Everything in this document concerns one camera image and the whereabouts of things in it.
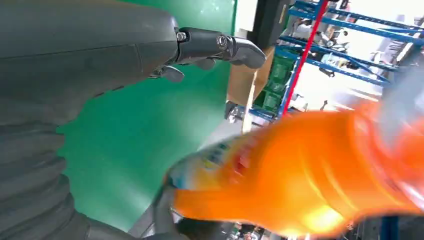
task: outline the cardboard box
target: cardboard box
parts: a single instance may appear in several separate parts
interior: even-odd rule
[[[253,101],[258,97],[259,93],[264,89],[268,82],[271,65],[274,59],[275,47],[268,47],[264,53],[266,61],[259,69],[250,69],[244,65],[231,66],[229,75],[229,83],[227,90],[227,100],[242,106],[246,106],[251,89],[253,92]],[[257,71],[256,80],[254,81],[255,71]]]

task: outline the orange bottle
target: orange bottle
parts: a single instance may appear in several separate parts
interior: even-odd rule
[[[174,207],[283,236],[335,236],[366,216],[419,214],[423,121],[386,131],[376,120],[385,107],[301,113],[195,153],[169,172]]]

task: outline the robotic hand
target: robotic hand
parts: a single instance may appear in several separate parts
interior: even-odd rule
[[[0,30],[0,239],[8,240],[135,239],[75,210],[57,127],[107,91],[182,80],[173,64],[265,61],[250,41],[178,28],[160,9],[111,0],[5,0]]]
[[[251,41],[227,36],[218,31],[184,27],[176,32],[178,52],[171,64],[194,64],[203,70],[210,70],[215,60],[228,61],[234,65],[260,68],[265,54]],[[184,74],[173,66],[166,65],[153,71],[151,78],[166,77],[172,82],[180,82]]]

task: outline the orange liquid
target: orange liquid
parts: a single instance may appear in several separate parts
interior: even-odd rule
[[[249,222],[283,236],[335,236],[365,216],[420,213],[393,183],[396,166],[370,146],[367,111],[306,112],[251,133],[257,142],[242,174],[228,161],[221,188],[178,189],[174,206],[188,218]]]

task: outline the green backdrop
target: green backdrop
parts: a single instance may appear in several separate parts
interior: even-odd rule
[[[173,14],[180,27],[233,32],[234,0],[134,0]],[[181,83],[146,79],[86,103],[61,127],[65,174],[78,211],[128,231],[166,170],[196,151],[224,116],[230,66],[179,66]]]

